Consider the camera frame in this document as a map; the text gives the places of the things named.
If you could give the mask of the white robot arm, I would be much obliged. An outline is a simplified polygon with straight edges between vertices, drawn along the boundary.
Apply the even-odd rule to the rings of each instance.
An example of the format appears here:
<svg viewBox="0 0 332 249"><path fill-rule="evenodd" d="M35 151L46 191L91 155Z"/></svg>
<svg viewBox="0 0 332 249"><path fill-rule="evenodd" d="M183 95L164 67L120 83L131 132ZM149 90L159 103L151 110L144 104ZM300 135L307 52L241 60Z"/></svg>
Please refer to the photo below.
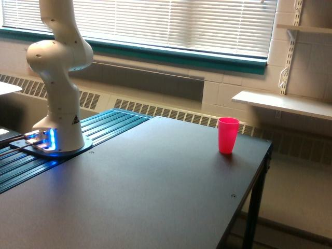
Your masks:
<svg viewBox="0 0 332 249"><path fill-rule="evenodd" d="M53 40L31 44L26 52L30 68L44 82L47 115L33 125L44 135L33 140L45 153L66 153L84 147L80 124L79 89L69 73L88 67L93 50L83 39L75 20L73 1L39 1L42 22L54 35Z"/></svg>

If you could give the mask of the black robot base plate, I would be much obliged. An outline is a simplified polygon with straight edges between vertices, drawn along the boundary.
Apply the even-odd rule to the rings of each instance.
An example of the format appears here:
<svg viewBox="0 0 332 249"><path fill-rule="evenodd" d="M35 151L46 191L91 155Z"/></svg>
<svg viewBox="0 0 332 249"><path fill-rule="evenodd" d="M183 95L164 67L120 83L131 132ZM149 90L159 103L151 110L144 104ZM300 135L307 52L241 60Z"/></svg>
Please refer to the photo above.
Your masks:
<svg viewBox="0 0 332 249"><path fill-rule="evenodd" d="M51 152L45 152L40 149L37 149L33 146L28 146L22 149L24 153L27 153L29 155L33 155L36 157L42 157L42 158L70 158L75 155L79 155L88 149L90 149L93 145L92 139L88 138L87 136L84 136L84 146L80 149L73 150L73 151L51 151Z"/></svg>

